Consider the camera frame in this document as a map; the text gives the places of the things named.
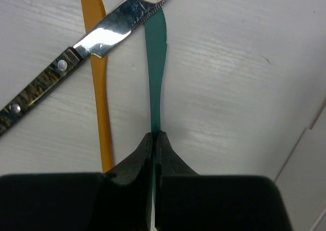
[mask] orange plastic knife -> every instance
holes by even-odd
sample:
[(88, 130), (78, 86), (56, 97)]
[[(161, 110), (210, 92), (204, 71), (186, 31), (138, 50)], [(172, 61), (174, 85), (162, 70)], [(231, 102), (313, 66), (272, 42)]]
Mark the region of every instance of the orange plastic knife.
[[(104, 4), (102, 0), (81, 0), (81, 7), (83, 9), (85, 30), (88, 33), (106, 15)], [(106, 97), (107, 56), (101, 59), (92, 55), (90, 60), (95, 91), (102, 171), (106, 172), (114, 167), (110, 118)]]

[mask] green plastic knife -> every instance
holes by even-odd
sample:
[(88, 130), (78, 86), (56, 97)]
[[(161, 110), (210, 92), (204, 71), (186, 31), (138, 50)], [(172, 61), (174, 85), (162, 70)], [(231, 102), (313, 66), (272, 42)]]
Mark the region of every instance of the green plastic knife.
[(167, 25), (163, 10), (145, 22), (145, 40), (149, 76), (151, 131), (156, 138), (160, 128), (160, 96), (167, 56)]

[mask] white wooden surface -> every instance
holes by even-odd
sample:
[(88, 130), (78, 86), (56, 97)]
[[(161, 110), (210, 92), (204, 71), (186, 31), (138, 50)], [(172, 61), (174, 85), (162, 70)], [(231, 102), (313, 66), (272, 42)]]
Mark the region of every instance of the white wooden surface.
[[(120, 0), (103, 0), (108, 10)], [(326, 0), (171, 0), (162, 129), (200, 174), (275, 178), (326, 95)], [(0, 107), (85, 32), (80, 0), (0, 0)], [(150, 130), (143, 29), (109, 56), (117, 162)], [(0, 174), (101, 171), (86, 63), (0, 139)]]
[(276, 180), (295, 231), (313, 230), (326, 208), (325, 135), (307, 129)]

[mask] knife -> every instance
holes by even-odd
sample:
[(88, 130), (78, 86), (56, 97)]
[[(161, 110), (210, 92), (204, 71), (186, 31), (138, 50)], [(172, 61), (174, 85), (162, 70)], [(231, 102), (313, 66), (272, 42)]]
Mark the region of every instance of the knife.
[(149, 76), (151, 131), (154, 137), (161, 130), (160, 97), (167, 56), (167, 24), (163, 10), (145, 22), (145, 41)]
[(63, 51), (0, 111), (0, 136), (39, 104), (91, 55), (103, 58), (168, 0), (124, 0), (76, 44)]
[[(89, 32), (104, 16), (105, 8), (102, 0), (80, 0), (83, 10), (86, 33)], [(97, 113), (98, 136), (101, 152), (102, 172), (114, 167), (110, 120), (106, 96), (107, 56), (90, 57), (95, 103)]]

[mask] rivet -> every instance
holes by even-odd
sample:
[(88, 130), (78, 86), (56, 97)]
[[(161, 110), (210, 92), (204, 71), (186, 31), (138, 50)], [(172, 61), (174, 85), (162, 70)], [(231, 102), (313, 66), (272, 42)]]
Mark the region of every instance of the rivet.
[(68, 64), (65, 60), (59, 60), (57, 64), (57, 68), (59, 71), (64, 72), (68, 68)]
[(10, 111), (11, 111), (12, 113), (14, 113), (14, 114), (18, 114), (18, 113), (20, 113), (20, 111), (21, 111), (20, 106), (19, 106), (18, 104), (16, 104), (16, 103), (11, 104), (11, 105), (9, 106), (9, 109), (10, 109)]

